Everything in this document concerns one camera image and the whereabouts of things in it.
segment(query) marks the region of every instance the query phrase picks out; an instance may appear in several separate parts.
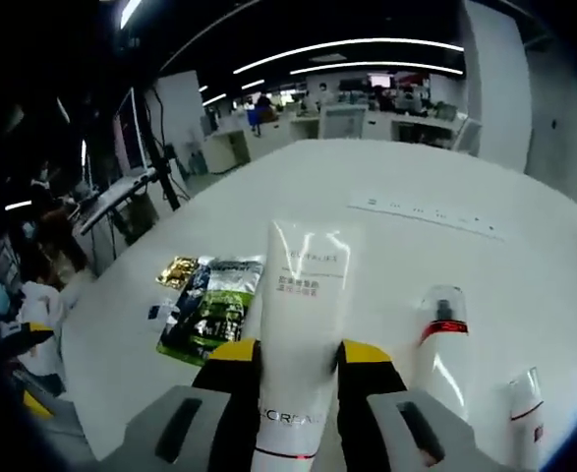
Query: power strip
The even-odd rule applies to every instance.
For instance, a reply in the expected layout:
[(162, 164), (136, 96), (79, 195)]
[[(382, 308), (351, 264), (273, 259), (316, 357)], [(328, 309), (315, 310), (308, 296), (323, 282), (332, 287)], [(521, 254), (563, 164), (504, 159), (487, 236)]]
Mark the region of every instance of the power strip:
[(354, 194), (351, 197), (349, 208), (364, 209), (377, 213), (393, 214), (407, 218), (419, 219), (430, 223), (461, 229), (470, 233), (479, 234), (488, 238), (505, 241), (504, 234), (493, 222), (479, 215), (471, 215), (461, 210), (447, 207), (429, 207), (403, 202), (394, 197), (374, 196), (373, 194)]

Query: gold package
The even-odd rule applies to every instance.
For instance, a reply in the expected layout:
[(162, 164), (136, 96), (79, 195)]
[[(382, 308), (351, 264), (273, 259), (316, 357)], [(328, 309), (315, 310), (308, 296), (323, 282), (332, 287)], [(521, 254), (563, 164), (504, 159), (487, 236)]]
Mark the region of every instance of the gold package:
[(174, 261), (156, 278), (157, 282), (166, 287), (181, 290), (199, 266), (197, 258), (174, 258)]

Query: green snack bag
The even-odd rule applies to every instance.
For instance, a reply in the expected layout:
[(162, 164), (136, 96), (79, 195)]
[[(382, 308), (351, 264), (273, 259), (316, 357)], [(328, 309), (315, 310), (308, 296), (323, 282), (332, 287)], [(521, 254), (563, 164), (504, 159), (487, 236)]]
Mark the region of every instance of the green snack bag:
[(177, 322), (177, 341), (161, 343), (159, 352), (202, 366), (213, 350), (237, 341), (263, 272), (263, 257), (214, 259), (199, 307)]

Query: black pole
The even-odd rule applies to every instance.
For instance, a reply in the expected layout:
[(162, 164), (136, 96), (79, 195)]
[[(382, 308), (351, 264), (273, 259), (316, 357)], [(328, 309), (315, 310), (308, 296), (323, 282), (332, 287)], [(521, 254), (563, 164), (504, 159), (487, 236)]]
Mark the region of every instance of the black pole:
[(163, 193), (165, 194), (166, 199), (168, 199), (168, 203), (170, 204), (172, 210), (174, 211), (178, 207), (180, 207), (181, 204), (179, 204), (177, 194), (175, 194), (174, 189), (172, 188), (172, 183), (168, 178), (168, 174), (170, 173), (170, 164), (168, 163), (166, 158), (159, 153), (159, 149), (157, 149), (157, 146), (154, 143), (154, 136), (152, 134), (152, 129), (150, 128), (150, 123), (148, 122), (148, 115), (146, 113), (144, 92), (140, 91), (139, 88), (136, 88), (135, 98), (136, 98), (135, 108), (138, 113), (138, 126), (140, 127), (142, 140), (144, 141), (146, 150), (148, 151), (148, 155), (150, 156), (150, 162), (152, 162), (152, 165), (154, 165), (154, 168), (157, 171), (157, 178), (161, 183)]

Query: white lotion bottle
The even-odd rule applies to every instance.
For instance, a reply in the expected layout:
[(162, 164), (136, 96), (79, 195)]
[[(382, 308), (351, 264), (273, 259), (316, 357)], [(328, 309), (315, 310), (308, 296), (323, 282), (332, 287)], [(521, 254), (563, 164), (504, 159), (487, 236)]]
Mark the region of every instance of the white lotion bottle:
[(509, 384), (514, 467), (539, 470), (541, 439), (544, 435), (542, 394), (537, 368), (532, 368)]
[(270, 225), (253, 471), (312, 467), (336, 386), (357, 237), (338, 224)]
[(458, 287), (437, 285), (422, 302), (423, 324), (413, 386), (467, 421), (470, 345), (465, 298)]

